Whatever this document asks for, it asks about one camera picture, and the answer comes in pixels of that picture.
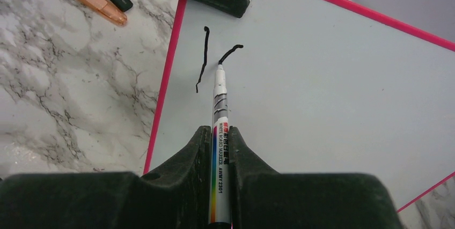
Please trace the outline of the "pink framed whiteboard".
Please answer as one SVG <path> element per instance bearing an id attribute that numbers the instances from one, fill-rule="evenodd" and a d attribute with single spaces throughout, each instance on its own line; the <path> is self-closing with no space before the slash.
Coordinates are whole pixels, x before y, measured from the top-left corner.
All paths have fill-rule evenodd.
<path id="1" fill-rule="evenodd" d="M 211 123 L 236 44 L 229 123 L 277 171 L 372 174 L 399 210 L 454 175 L 454 43 L 349 0 L 178 0 L 145 172 Z"/>

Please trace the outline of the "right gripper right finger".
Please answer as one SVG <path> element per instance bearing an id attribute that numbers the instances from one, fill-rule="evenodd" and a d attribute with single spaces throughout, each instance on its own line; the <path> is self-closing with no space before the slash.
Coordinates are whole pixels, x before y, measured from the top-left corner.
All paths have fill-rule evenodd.
<path id="1" fill-rule="evenodd" d="M 402 228 L 386 187 L 363 173 L 279 173 L 231 127 L 234 228 Z"/>

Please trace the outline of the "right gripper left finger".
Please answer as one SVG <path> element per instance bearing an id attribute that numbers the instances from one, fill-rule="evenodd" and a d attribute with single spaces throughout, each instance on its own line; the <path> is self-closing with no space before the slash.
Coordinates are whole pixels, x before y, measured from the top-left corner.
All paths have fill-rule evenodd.
<path id="1" fill-rule="evenodd" d="M 1 228 L 205 228 L 211 129 L 154 170 L 17 174 L 1 182 Z"/>

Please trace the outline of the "white whiteboard marker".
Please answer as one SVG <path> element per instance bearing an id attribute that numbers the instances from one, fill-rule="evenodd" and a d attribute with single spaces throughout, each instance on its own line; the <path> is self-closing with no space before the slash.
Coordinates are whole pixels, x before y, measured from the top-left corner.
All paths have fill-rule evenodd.
<path id="1" fill-rule="evenodd" d="M 215 71 L 212 109 L 212 145 L 210 194 L 207 228 L 231 228 L 229 178 L 229 109 L 225 70 L 218 64 Z"/>

